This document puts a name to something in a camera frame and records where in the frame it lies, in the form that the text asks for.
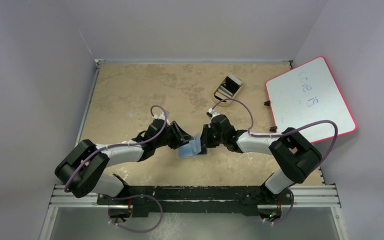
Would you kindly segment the stack of credit cards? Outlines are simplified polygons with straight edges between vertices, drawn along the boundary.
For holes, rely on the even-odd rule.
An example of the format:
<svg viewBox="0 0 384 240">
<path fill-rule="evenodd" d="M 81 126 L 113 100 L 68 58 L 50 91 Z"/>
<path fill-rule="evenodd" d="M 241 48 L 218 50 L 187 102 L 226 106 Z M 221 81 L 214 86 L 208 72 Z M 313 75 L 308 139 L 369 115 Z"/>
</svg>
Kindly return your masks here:
<svg viewBox="0 0 384 240">
<path fill-rule="evenodd" d="M 229 74 L 221 81 L 213 92 L 213 96 L 220 100 L 233 99 L 243 86 L 243 81 L 233 74 Z"/>
</svg>

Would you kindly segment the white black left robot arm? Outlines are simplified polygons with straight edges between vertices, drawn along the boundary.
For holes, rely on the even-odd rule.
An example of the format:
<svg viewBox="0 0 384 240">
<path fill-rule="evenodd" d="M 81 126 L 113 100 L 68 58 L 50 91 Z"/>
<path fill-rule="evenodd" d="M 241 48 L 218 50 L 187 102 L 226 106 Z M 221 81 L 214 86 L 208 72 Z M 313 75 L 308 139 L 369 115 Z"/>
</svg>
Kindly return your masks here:
<svg viewBox="0 0 384 240">
<path fill-rule="evenodd" d="M 64 190 L 76 198 L 89 193 L 108 195 L 118 205 L 129 199 L 127 183 L 105 169 L 129 162 L 142 162 L 155 154 L 156 149 L 169 147 L 176 150 L 194 137 L 186 133 L 175 121 L 154 119 L 146 130 L 127 142 L 95 144 L 82 140 L 55 168 L 55 176 L 64 184 Z"/>
</svg>

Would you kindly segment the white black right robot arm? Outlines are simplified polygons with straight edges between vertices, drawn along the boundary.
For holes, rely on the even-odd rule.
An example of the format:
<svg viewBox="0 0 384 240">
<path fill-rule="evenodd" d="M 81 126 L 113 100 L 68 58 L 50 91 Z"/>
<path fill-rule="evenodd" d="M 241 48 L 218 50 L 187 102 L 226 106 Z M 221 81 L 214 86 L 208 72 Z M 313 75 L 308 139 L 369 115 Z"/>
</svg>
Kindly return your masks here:
<svg viewBox="0 0 384 240">
<path fill-rule="evenodd" d="M 224 114 L 215 115 L 204 124 L 200 136 L 204 148 L 225 146 L 234 153 L 271 155 L 279 165 L 261 185 L 260 196 L 268 204 L 280 198 L 281 192 L 303 183 L 322 161 L 321 153 L 293 127 L 279 137 L 257 137 L 244 129 L 235 129 Z"/>
</svg>

